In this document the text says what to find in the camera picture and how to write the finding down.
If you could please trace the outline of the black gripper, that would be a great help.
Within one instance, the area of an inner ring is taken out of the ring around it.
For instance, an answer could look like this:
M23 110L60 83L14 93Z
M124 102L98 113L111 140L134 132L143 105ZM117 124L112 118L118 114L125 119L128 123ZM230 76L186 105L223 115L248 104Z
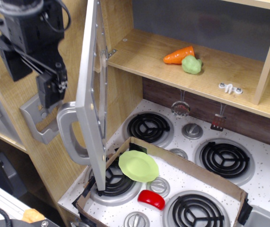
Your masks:
M64 99L67 71L58 45L68 29L61 0L0 0L0 56L14 82L33 71L42 107Z

